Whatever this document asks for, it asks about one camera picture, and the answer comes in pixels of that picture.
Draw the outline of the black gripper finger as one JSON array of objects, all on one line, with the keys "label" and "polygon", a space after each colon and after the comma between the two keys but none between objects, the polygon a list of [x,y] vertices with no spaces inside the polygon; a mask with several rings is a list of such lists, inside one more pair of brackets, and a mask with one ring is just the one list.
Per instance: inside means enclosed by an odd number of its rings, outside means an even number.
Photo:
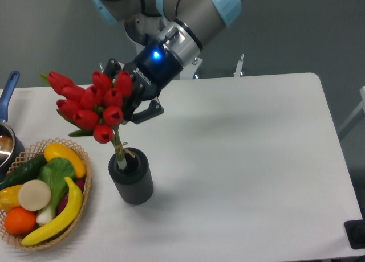
[{"label": "black gripper finger", "polygon": [[123,71],[123,69],[124,63],[121,63],[114,58],[110,58],[103,69],[103,73],[110,79],[114,79],[116,75]]},{"label": "black gripper finger", "polygon": [[161,106],[158,98],[154,98],[150,101],[147,109],[139,113],[134,113],[130,121],[134,124],[141,124],[142,122],[150,120],[163,113],[164,113],[164,108]]}]

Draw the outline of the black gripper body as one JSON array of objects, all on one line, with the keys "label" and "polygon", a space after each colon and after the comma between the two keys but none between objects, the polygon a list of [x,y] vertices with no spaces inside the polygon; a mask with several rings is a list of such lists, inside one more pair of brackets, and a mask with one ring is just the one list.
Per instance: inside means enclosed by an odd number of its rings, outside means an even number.
[{"label": "black gripper body", "polygon": [[133,61],[124,65],[122,72],[132,76],[132,94],[122,108],[124,122],[131,122],[134,113],[148,108],[150,101],[181,72],[183,67],[168,50],[148,46]]}]

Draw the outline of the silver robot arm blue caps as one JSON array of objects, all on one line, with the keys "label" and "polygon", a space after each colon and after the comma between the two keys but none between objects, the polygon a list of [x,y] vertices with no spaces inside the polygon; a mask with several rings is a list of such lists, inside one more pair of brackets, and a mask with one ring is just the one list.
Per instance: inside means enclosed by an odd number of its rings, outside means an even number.
[{"label": "silver robot arm blue caps", "polygon": [[110,59],[110,77],[131,74],[133,91],[124,122],[139,124],[163,113],[159,95],[171,80],[239,16],[243,0],[91,0],[108,23],[135,26],[129,37],[143,50],[129,63]]}]

